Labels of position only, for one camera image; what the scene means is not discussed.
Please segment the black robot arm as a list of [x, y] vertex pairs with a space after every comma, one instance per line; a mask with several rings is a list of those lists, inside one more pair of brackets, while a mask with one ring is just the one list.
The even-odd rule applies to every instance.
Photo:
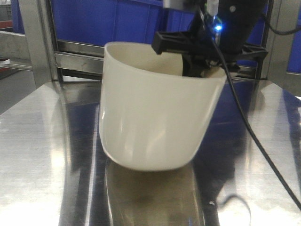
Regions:
[[188, 30], [156, 32], [151, 44], [157, 54], [179, 53], [183, 71], [206, 70], [221, 63], [214, 40], [226, 63], [260, 61], [265, 48], [246, 41], [257, 23], [265, 0], [165, 0], [164, 8], [194, 12]]

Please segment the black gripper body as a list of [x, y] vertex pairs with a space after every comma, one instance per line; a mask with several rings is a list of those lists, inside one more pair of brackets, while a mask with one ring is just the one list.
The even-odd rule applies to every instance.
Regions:
[[219, 44], [221, 31], [221, 20], [203, 13], [201, 7], [197, 7], [189, 26], [193, 52], [185, 55], [186, 71], [204, 71], [222, 66], [222, 61], [212, 44], [213, 40], [217, 45]]

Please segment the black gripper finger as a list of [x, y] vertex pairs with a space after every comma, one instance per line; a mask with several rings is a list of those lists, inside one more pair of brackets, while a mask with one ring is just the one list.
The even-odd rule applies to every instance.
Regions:
[[264, 60], [267, 54], [268, 51], [262, 46], [254, 44], [244, 44], [241, 51], [238, 54], [234, 55], [233, 60], [259, 61]]
[[192, 54], [195, 49], [192, 41], [189, 31], [156, 32], [151, 47], [158, 55], [163, 52]]

